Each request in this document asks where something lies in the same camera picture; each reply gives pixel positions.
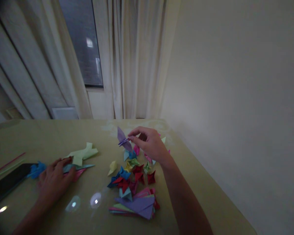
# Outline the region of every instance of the table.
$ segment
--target table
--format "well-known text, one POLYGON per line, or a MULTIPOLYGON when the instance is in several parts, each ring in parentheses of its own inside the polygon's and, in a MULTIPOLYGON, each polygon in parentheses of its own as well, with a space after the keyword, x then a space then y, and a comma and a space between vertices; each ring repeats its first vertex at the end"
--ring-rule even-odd
MULTIPOLYGON (((25 163, 40 160, 50 164, 70 152, 83 149, 86 142, 93 143, 99 153, 83 161, 96 166, 86 170, 80 179, 72 183, 61 200, 46 216, 40 228, 41 234, 178 234, 178 227, 170 202, 168 189, 159 163, 156 163, 155 179, 157 201, 161 209, 155 218, 112 215, 108 208, 118 197, 118 189, 109 189, 111 176, 107 176, 109 165, 116 160, 118 170, 125 167, 123 148, 118 147, 117 126, 127 135, 137 126, 158 130, 166 136, 166 147, 176 161, 185 179, 195 193, 205 211, 214 234, 256 234, 236 206, 211 178, 177 134, 162 119, 131 120, 13 120, 0 124, 0 167, 23 152, 25 163), (90 206, 94 193, 101 193, 97 208, 90 206), (74 212, 65 211, 73 196, 79 196, 80 207, 74 212)), ((141 150, 138 161, 146 164, 141 150)), ((0 232, 9 234, 30 210, 38 197, 37 180, 25 179, 14 191, 0 202, 0 208, 8 206, 0 213, 0 232)))

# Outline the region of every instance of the window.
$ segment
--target window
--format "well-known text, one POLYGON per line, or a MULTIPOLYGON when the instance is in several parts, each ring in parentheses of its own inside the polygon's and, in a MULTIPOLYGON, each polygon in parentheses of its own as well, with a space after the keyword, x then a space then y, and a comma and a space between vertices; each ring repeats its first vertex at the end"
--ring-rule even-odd
POLYGON ((92 0, 59 0, 86 87, 103 87, 92 0))

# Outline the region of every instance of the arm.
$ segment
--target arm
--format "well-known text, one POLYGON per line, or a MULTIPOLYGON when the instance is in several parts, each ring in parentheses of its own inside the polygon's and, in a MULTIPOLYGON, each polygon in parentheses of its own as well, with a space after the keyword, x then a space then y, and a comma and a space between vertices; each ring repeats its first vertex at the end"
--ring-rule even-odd
POLYGON ((128 136, 150 158, 161 164, 180 233, 213 234, 203 209, 157 131, 137 127, 128 136))
POLYGON ((38 200, 13 234, 33 234, 41 224, 44 215, 65 193, 75 175, 75 168, 71 168, 69 174, 63 176, 63 166, 71 161, 71 158, 56 160, 39 175, 41 192, 38 200))

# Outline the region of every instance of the left hand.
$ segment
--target left hand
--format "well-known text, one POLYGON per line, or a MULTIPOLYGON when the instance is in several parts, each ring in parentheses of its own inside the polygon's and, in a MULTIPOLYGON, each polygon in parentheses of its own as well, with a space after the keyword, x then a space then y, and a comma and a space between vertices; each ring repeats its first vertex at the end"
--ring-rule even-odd
POLYGON ((58 159, 39 175, 41 190, 37 203, 49 208, 65 193, 75 175, 75 167, 72 167, 69 174, 63 176, 63 166, 70 161, 71 158, 58 159))

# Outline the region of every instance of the smartphone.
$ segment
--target smartphone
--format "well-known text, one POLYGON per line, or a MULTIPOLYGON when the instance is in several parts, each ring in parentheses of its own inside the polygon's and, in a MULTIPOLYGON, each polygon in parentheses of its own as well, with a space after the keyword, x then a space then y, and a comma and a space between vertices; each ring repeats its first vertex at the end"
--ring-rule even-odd
POLYGON ((0 201, 26 178, 31 165, 33 163, 24 163, 0 180, 0 201))

